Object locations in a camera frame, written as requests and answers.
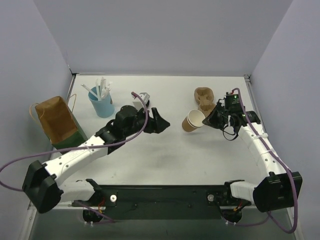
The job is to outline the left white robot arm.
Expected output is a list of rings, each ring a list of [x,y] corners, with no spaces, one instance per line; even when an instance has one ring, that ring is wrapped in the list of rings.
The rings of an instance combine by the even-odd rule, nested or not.
[[[149,116],[143,108],[137,110],[125,105],[114,119],[80,146],[44,163],[38,160],[32,162],[22,184],[23,192],[41,214],[52,210],[60,202],[80,200],[91,206],[97,205],[102,193],[96,183],[81,180],[74,184],[72,190],[63,190],[63,183],[96,159],[110,155],[123,146],[130,136],[137,137],[142,132],[160,134],[170,126],[157,108],[153,107],[151,113],[152,116]]]

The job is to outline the brown paper coffee cup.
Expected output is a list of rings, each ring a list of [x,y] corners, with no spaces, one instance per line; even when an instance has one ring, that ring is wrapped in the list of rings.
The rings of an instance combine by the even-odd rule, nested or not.
[[[182,121],[181,127],[185,132],[193,132],[204,126],[203,120],[205,118],[205,115],[200,110],[193,109],[186,115]]]

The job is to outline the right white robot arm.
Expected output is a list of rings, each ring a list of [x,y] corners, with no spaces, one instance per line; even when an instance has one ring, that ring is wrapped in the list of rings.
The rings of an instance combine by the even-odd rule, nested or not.
[[[245,110],[237,93],[228,92],[223,100],[217,102],[203,124],[221,131],[232,127],[249,149],[262,178],[259,184],[229,181],[228,188],[221,192],[223,201],[233,204],[238,199],[247,200],[262,213],[296,206],[303,181],[300,173],[292,172],[279,159],[258,115]]]

